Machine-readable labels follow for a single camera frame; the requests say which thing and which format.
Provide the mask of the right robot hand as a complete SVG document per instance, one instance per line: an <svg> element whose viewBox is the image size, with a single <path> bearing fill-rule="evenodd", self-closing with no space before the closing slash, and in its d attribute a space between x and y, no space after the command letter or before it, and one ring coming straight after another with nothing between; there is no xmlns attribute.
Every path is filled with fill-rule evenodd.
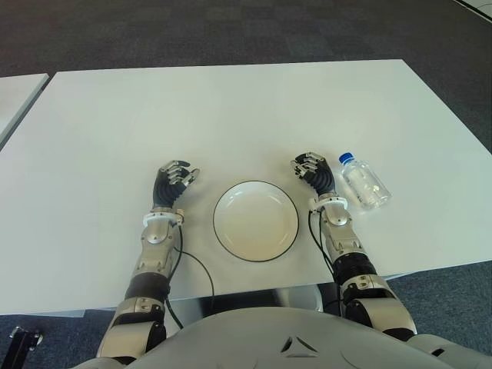
<svg viewBox="0 0 492 369"><path fill-rule="evenodd" d="M294 175L312 187L318 197L336 195L334 176L324 157L307 152L298 155L290 164Z"/></svg>

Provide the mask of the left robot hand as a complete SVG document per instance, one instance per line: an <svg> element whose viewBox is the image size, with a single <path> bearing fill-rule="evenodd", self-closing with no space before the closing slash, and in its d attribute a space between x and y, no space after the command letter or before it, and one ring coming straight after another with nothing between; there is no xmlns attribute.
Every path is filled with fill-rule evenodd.
<svg viewBox="0 0 492 369"><path fill-rule="evenodd" d="M158 169L152 193L153 208L173 208L200 174L199 168L189 170L189 167L187 161L172 160Z"/></svg>

